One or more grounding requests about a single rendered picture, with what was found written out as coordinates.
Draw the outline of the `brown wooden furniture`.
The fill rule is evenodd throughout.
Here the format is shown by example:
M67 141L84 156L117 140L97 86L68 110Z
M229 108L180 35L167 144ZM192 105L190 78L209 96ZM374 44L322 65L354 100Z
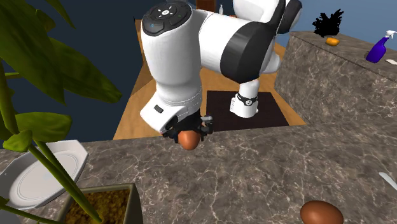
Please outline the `brown wooden furniture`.
M216 11L216 0L196 0L196 7L200 10Z

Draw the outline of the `brown egg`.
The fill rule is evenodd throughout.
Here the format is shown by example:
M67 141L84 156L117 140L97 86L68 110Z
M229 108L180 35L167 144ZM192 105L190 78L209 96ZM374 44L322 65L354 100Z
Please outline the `brown egg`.
M194 150L201 139L201 135L194 130L183 130L178 134L178 143L186 150Z
M344 223L344 217L339 209L320 200L306 202L300 210L300 217L304 224Z

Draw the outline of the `green potted plant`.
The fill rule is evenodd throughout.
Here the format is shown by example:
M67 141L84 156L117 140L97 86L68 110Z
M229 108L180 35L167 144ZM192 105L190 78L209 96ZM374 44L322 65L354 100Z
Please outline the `green potted plant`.
M0 0L0 139L8 151L31 154L57 180L93 223L101 224L103 206L92 205L49 144L69 133L69 115L16 113L8 79L23 77L55 101L64 92L116 103L122 93L84 55L48 36L55 22L25 0Z

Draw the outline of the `blue spray bottle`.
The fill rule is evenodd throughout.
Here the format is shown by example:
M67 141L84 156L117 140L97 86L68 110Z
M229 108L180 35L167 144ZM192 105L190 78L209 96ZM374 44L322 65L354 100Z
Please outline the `blue spray bottle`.
M383 58L384 54L386 53L386 47L384 46L386 41L389 38L393 38L394 34L396 34L397 31L391 31L388 30L386 31L386 35L381 38L373 47L372 49L368 52L367 56L365 57L365 60L372 62L374 64L378 63L381 58Z

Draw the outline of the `white knife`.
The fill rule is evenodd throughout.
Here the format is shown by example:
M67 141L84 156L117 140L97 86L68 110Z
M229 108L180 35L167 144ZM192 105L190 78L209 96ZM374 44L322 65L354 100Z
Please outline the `white knife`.
M384 172L380 172L379 175L397 191L397 183L393 180L392 177Z

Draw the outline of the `black bushy plant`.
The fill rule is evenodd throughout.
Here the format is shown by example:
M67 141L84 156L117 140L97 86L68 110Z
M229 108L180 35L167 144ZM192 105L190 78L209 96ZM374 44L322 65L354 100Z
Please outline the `black bushy plant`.
M320 13L320 17L312 23L315 27L314 33L320 35L322 38L325 36L336 36L340 31L340 23L342 14L344 12L338 9L332 13L330 17L326 13Z

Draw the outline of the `dark robot stand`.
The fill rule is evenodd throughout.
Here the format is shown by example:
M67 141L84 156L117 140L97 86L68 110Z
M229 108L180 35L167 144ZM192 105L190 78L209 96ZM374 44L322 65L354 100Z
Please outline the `dark robot stand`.
M234 96L235 92L231 91L207 91L206 113L213 118L215 132L289 125L270 92L258 93L258 112L252 118L241 118L230 112Z

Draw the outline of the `white octagonal plate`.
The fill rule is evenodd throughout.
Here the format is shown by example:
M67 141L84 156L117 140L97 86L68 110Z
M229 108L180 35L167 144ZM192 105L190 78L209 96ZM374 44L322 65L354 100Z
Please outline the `white octagonal plate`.
M68 175L77 181L86 164L88 152L77 140L47 143ZM30 152L14 159L0 173L0 196L19 210L39 208L65 192L64 187Z

